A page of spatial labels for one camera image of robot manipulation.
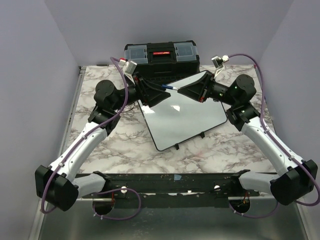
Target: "gray wall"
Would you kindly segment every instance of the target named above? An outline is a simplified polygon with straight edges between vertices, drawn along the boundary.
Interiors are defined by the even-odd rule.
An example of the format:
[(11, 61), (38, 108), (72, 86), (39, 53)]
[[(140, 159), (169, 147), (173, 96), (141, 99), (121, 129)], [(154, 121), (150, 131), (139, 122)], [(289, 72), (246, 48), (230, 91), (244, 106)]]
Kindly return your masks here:
[[(200, 60), (260, 59), (292, 0), (45, 0), (79, 65), (122, 57), (126, 44), (194, 40)], [(238, 63), (248, 63), (244, 58)]]
[[(320, 166), (320, 1), (295, 0), (261, 59), (278, 135)], [(320, 184), (320, 172), (317, 182)], [(315, 191), (307, 199), (314, 202)], [(309, 208), (320, 224), (320, 205)]]
[(42, 0), (0, 8), (0, 239), (27, 239), (34, 172), (57, 157), (78, 65)]

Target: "black toolbox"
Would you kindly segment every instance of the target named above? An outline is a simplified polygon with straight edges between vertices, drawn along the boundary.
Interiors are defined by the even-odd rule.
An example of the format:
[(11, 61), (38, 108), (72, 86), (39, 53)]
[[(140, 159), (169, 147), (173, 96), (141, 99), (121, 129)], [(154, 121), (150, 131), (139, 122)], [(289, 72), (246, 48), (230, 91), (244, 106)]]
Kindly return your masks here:
[(127, 44), (124, 58), (137, 63), (145, 79), (174, 82), (199, 73), (199, 55), (194, 41)]

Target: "purple cable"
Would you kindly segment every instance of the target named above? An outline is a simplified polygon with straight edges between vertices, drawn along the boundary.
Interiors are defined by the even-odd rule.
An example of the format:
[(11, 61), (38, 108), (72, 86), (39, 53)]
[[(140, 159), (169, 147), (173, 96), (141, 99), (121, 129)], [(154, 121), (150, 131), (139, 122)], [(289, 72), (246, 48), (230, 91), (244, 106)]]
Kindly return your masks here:
[[(232, 57), (235, 57), (235, 56), (245, 56), (247, 58), (250, 58), (254, 64), (256, 65), (258, 71), (259, 71), (259, 74), (260, 74), (260, 80), (261, 80), (261, 90), (262, 90), (262, 99), (261, 99), (261, 112), (260, 112), (260, 122), (261, 122), (261, 125), (263, 127), (264, 130), (267, 130), (267, 127), (264, 123), (264, 115), (265, 115), (265, 105), (266, 105), (266, 102), (265, 102), (265, 82), (264, 82), (264, 77), (263, 77), (263, 74), (262, 74), (262, 71), (259, 67), (259, 64), (257, 63), (257, 61), (251, 57), (250, 55), (247, 55), (245, 53), (236, 53), (236, 54), (232, 54), (232, 55), (229, 55), (229, 58), (232, 58)], [(281, 145), (280, 142), (278, 142), (278, 140), (269, 132), (269, 131), (266, 131), (267, 135), (273, 140), (273, 142), (290, 158), (291, 157), (291, 154)], [(318, 205), (320, 203), (320, 187), (319, 185), (317, 184), (316, 180), (314, 179), (314, 177), (310, 174), (310, 172), (297, 160), (295, 159), (294, 157), (291, 158), (291, 160), (297, 164), (304, 172), (305, 174), (310, 178), (310, 180), (312, 181), (312, 183), (314, 184), (317, 192), (318, 192), (318, 198), (315, 202), (313, 203), (305, 203), (305, 202), (301, 202), (301, 201), (295, 201), (297, 204), (301, 204), (303, 206), (308, 206), (308, 207), (313, 207), (315, 205)]]
[(248, 214), (240, 213), (240, 212), (236, 211), (236, 210), (231, 206), (230, 203), (229, 203), (229, 207), (232, 209), (232, 211), (233, 211), (235, 214), (237, 214), (237, 215), (239, 215), (239, 216), (241, 216), (241, 217), (245, 217), (245, 218), (249, 218), (249, 219), (264, 219), (264, 218), (270, 217), (271, 215), (275, 214), (275, 213), (278, 211), (278, 209), (279, 209), (279, 202), (278, 202), (278, 201), (276, 202), (276, 206), (275, 206), (275, 208), (274, 208), (271, 212), (269, 212), (269, 213), (267, 213), (267, 214), (265, 214), (265, 215), (261, 215), (261, 216), (254, 216), (254, 215), (248, 215)]
[[(127, 105), (127, 102), (128, 102), (128, 86), (127, 86), (127, 82), (126, 82), (126, 79), (125, 79), (125, 75), (124, 73), (122, 72), (121, 68), (119, 67), (119, 65), (117, 64), (117, 62), (119, 62), (119, 59), (116, 59), (114, 57), (110, 57), (112, 63), (115, 65), (116, 69), (119, 71), (120, 75), (121, 75), (121, 78), (123, 80), (123, 84), (124, 84), (124, 94), (125, 94), (125, 97), (124, 97), (124, 102), (123, 102), (123, 105), (122, 107), (120, 108), (120, 110), (113, 116), (111, 117), (110, 119), (104, 121), (103, 123), (99, 124), (98, 126), (94, 127), (93, 129), (91, 129), (90, 131), (88, 131), (84, 136), (85, 137), (88, 137), (91, 133), (93, 133), (95, 130), (97, 130), (98, 128), (100, 127), (103, 127), (105, 126), (106, 124), (110, 123), (111, 121), (113, 121), (115, 118), (117, 118), (121, 112), (125, 109), (126, 105)], [(74, 146), (71, 148), (71, 150), (64, 156), (64, 158), (62, 159), (61, 163), (64, 164), (68, 158), (70, 157), (70, 155), (75, 151), (75, 149), (82, 143), (82, 141), (84, 140), (84, 138), (81, 138), (78, 142), (76, 142), (74, 144)], [(48, 182), (46, 183), (45, 187), (44, 187), (44, 190), (43, 190), (43, 195), (42, 195), (42, 200), (41, 200), (41, 212), (43, 214), (49, 214), (51, 213), (53, 210), (56, 209), (56, 207), (54, 206), (53, 208), (51, 208), (50, 210), (45, 210), (45, 202), (46, 202), (46, 196), (47, 196), (47, 193), (48, 193), (48, 189), (49, 189), (49, 186), (52, 182), (52, 180), (54, 179), (55, 175), (57, 174), (57, 172), (59, 171), (59, 169), (61, 168), (60, 165), (58, 165), (58, 167), (53, 171), (53, 173), (51, 174), (51, 176), (49, 177), (48, 179)]]
[(109, 194), (109, 193), (114, 193), (114, 192), (117, 192), (117, 191), (121, 191), (121, 190), (128, 190), (130, 192), (133, 192), (135, 193), (135, 195), (138, 197), (138, 200), (139, 200), (139, 205), (138, 205), (138, 209), (136, 210), (136, 212), (130, 216), (126, 216), (126, 217), (111, 217), (111, 216), (105, 216), (105, 215), (99, 215), (96, 213), (96, 209), (95, 209), (95, 206), (92, 207), (93, 211), (94, 211), (94, 215), (95, 216), (98, 216), (100, 218), (103, 218), (103, 219), (109, 219), (109, 220), (116, 220), (116, 221), (124, 221), (124, 220), (129, 220), (129, 219), (132, 219), (134, 218), (136, 215), (138, 215), (138, 213), (140, 212), (141, 210), (141, 197), (139, 196), (139, 193), (137, 193), (135, 190), (131, 189), (131, 188), (117, 188), (117, 189), (112, 189), (112, 190), (109, 190), (109, 191), (104, 191), (104, 192), (99, 192), (98, 195), (102, 195), (102, 194)]

